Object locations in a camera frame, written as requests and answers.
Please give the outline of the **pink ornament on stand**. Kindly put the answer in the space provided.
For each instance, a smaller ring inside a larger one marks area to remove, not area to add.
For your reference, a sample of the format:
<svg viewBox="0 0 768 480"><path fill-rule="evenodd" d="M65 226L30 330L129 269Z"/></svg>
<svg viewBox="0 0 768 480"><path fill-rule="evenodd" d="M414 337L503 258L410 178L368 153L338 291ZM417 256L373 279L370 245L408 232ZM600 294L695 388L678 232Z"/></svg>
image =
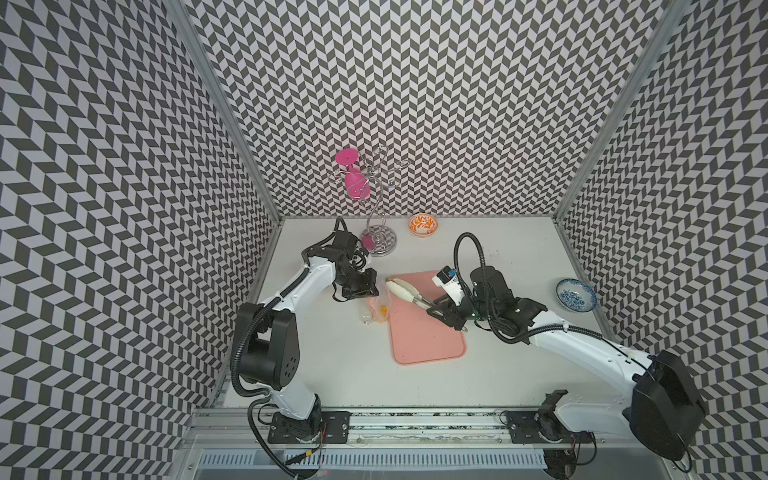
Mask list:
<svg viewBox="0 0 768 480"><path fill-rule="evenodd" d="M354 148L346 148L335 155L335 161L343 170L344 187L347 194L354 200L365 200L370 197L370 182L362 172L359 161L360 153Z"/></svg>

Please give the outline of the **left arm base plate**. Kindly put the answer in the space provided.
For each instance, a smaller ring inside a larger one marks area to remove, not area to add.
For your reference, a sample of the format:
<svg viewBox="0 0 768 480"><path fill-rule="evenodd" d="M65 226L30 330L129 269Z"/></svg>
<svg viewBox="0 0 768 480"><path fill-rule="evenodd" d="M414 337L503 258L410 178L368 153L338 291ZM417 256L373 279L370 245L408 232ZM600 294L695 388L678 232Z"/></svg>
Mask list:
<svg viewBox="0 0 768 480"><path fill-rule="evenodd" d="M349 411L315 412L308 419L296 420L276 412L268 434L270 444L346 444L350 432Z"/></svg>

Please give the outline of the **orange patterned small bowl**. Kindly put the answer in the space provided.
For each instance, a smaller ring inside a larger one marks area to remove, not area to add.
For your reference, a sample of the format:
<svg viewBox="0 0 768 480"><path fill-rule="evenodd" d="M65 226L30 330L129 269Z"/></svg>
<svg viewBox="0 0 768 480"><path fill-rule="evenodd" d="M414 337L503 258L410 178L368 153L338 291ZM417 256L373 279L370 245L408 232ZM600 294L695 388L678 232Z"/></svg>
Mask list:
<svg viewBox="0 0 768 480"><path fill-rule="evenodd" d="M433 215L418 213L410 217L408 227L415 236L426 238L437 232L439 223Z"/></svg>

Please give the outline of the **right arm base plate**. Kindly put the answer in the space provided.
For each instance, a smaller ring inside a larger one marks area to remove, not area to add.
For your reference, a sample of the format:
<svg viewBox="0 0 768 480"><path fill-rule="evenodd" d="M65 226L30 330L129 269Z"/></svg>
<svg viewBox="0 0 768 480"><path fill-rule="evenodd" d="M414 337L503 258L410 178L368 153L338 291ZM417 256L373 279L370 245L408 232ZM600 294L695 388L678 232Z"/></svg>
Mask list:
<svg viewBox="0 0 768 480"><path fill-rule="evenodd" d="M587 431L567 430L553 414L536 411L505 410L499 415L513 444L591 444L593 435Z"/></svg>

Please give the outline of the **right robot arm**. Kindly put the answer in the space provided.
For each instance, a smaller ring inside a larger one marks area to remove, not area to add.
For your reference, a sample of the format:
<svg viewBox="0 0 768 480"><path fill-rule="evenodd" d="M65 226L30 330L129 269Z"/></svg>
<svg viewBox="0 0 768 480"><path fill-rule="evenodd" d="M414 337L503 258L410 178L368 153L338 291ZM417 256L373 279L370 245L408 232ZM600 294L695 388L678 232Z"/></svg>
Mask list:
<svg viewBox="0 0 768 480"><path fill-rule="evenodd" d="M664 459L691 460L691 445L708 411L679 356L625 347L567 321L538 301L515 295L503 274L487 264L475 234L458 236L453 260L458 260L466 240L475 247L478 267L469 275L462 274L458 263L439 270L433 281L444 294L428 302L428 314L454 330L473 321L506 345L554 353L616 392L613 399L592 401L577 399L567 389L548 393L534 415L542 440L555 444L569 434L631 434Z"/></svg>

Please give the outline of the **pink plastic tray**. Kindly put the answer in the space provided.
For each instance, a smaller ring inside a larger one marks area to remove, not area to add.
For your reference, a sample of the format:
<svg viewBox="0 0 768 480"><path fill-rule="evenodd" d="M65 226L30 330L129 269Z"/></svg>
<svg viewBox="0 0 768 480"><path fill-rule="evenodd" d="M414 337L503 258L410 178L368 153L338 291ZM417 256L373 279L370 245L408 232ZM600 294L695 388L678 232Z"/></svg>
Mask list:
<svg viewBox="0 0 768 480"><path fill-rule="evenodd" d="M466 352L464 334L454 330L412 302L393 293L389 303L389 329L394 360L400 365L451 360Z"/></svg>

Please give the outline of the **blue white porcelain bowl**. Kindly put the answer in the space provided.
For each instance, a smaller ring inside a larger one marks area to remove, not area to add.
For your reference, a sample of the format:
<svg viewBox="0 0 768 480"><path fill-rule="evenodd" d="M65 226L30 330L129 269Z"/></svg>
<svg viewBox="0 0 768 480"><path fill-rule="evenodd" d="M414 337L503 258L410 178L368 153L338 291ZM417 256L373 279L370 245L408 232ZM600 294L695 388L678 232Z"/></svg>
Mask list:
<svg viewBox="0 0 768 480"><path fill-rule="evenodd" d="M555 293L559 302L574 312L587 313L594 310L598 304L594 289L578 279L560 280L556 285Z"/></svg>

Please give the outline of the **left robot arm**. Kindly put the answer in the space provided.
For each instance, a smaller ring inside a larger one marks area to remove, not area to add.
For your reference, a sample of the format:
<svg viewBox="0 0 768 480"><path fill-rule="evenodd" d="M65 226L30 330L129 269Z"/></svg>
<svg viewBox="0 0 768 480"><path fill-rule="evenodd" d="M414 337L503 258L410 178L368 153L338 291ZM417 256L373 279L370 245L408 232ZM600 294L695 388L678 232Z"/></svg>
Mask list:
<svg viewBox="0 0 768 480"><path fill-rule="evenodd" d="M298 320L323 290L341 291L341 303L379 295L368 249L335 220L332 232L301 251L301 269L274 295L244 303L237 312L229 371L237 395L277 406L279 426L299 441L323 429L319 396L296 378L300 363Z"/></svg>

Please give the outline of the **aluminium front rail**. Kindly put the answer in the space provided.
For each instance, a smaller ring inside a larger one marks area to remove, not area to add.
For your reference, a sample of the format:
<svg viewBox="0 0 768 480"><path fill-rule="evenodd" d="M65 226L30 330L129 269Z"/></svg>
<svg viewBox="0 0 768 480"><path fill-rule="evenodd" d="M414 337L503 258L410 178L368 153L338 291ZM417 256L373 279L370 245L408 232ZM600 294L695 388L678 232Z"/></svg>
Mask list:
<svg viewBox="0 0 768 480"><path fill-rule="evenodd" d="M265 439L278 427L270 426L276 411L257 406L254 422ZM566 448L576 434L566 434L558 442L547 441L534 420L535 408L352 408L331 407L349 414L324 412L326 445L331 439L345 439L347 446L540 446ZM250 434L247 408L211 408L193 413L191 433ZM598 447L644 448L634 437L597 433Z"/></svg>

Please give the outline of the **metal tongs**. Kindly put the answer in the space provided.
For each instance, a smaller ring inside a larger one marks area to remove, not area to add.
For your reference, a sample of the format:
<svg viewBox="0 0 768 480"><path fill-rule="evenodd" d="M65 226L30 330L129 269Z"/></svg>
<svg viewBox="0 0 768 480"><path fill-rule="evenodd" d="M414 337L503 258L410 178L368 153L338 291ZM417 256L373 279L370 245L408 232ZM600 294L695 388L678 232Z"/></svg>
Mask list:
<svg viewBox="0 0 768 480"><path fill-rule="evenodd" d="M416 287L402 278L388 277L385 280L385 286L396 297L407 303L417 305L424 310L428 310L435 306L435 304L424 297Z"/></svg>

